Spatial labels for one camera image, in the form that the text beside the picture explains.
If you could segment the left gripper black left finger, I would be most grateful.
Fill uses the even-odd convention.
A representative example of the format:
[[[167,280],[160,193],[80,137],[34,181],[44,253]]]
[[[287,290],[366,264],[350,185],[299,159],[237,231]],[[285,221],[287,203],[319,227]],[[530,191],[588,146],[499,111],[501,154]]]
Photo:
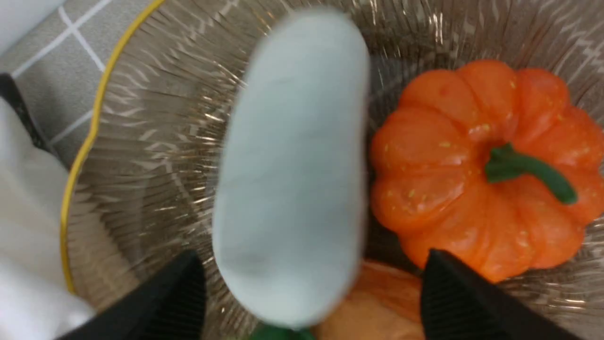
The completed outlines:
[[[194,250],[185,250],[123,299],[62,339],[200,340],[206,302],[203,265]]]

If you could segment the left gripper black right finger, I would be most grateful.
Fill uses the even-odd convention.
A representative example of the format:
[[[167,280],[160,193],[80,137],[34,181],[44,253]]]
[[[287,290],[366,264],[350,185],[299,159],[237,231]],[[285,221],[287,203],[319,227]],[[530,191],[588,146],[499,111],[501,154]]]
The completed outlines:
[[[420,317],[427,340],[575,340],[446,250],[431,249]]]

